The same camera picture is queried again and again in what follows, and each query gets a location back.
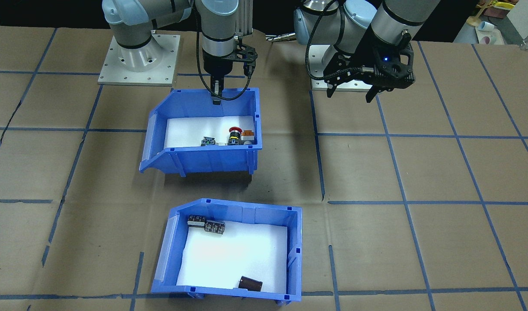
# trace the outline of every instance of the dark background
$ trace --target dark background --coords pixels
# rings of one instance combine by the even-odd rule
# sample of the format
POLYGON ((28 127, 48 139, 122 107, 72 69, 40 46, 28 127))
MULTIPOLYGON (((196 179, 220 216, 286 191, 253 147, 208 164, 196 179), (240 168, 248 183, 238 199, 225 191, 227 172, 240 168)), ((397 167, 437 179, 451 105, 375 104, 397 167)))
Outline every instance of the dark background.
MULTIPOLYGON (((367 0, 376 8, 381 0, 367 0)), ((108 28, 101 0, 0 0, 0 25, 68 28, 108 28)), ((266 34, 293 32, 293 10, 300 0, 254 0, 254 29, 266 34)), ((478 0, 441 0, 417 41, 452 42, 478 0)), ((195 30, 194 16, 167 30, 195 30)))

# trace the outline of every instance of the blue plastic bin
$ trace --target blue plastic bin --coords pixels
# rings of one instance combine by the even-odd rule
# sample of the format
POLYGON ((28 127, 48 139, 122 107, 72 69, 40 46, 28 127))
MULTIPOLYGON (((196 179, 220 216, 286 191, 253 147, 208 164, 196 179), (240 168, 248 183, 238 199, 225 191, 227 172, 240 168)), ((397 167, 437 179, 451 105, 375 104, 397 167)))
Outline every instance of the blue plastic bin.
MULTIPOLYGON (((242 89, 225 89, 223 96, 234 97, 242 89)), ((145 145, 139 171, 156 168, 166 174, 207 173, 211 171, 248 171, 257 169, 258 150, 262 150, 260 95, 250 88, 241 97, 213 105, 207 90, 173 90, 149 114, 145 145), (252 145, 164 148, 169 118, 252 116, 252 145)))
POLYGON ((195 298, 203 298, 204 294, 213 294, 273 299, 278 305, 300 301, 302 298, 302 208, 217 199, 200 199, 173 208, 166 225, 151 292, 187 293, 195 298), (285 263, 286 293, 255 292, 242 288, 177 286, 181 257, 187 240, 187 218, 191 214, 245 224, 286 226, 288 238, 285 263))

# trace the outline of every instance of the metal mounting plate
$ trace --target metal mounting plate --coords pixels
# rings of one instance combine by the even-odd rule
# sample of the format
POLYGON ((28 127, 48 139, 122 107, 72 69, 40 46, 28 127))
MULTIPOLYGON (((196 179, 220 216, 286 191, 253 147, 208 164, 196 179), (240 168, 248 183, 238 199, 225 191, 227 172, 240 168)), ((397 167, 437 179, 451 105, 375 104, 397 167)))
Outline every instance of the metal mounting plate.
MULTIPOLYGON (((324 57, 325 51, 329 45, 311 45, 310 53, 308 55, 310 63, 310 71, 315 76, 323 76, 325 66, 321 64, 321 59, 324 57)), ((371 85, 366 84, 362 81, 351 81, 343 83, 337 86, 336 91, 349 91, 349 92, 367 92, 371 85)), ((325 91, 328 89, 327 83, 322 80, 312 79, 312 90, 314 91, 325 91)))
POLYGON ((179 50, 179 35, 155 34, 155 40, 164 49, 162 61, 152 69, 141 73, 126 69, 120 62, 120 49, 112 37, 105 63, 99 75, 99 84, 172 86, 179 50))

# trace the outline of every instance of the white cup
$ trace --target white cup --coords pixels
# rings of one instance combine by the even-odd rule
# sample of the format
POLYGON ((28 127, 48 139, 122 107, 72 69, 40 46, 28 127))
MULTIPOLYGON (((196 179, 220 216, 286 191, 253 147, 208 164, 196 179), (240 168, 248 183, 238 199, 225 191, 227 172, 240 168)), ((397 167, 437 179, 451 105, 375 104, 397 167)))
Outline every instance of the white cup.
POLYGON ((481 30, 482 32, 491 32, 495 30, 495 26, 489 22, 481 22, 481 24, 477 26, 477 29, 481 30))
POLYGON ((481 40, 479 40, 480 44, 493 45, 495 42, 496 42, 496 37, 493 35, 486 35, 485 37, 481 38, 481 40))

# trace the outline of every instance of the yellow object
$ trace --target yellow object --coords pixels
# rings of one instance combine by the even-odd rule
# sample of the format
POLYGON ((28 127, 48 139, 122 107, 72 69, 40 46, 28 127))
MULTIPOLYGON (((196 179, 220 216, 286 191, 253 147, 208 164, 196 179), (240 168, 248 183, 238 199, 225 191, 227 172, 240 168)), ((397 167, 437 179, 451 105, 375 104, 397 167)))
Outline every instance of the yellow object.
POLYGON ((508 9, 508 10, 511 10, 515 7, 514 4, 511 4, 511 3, 508 3, 508 2, 497 2, 495 3, 495 6, 499 7, 499 8, 504 8, 504 9, 508 9))

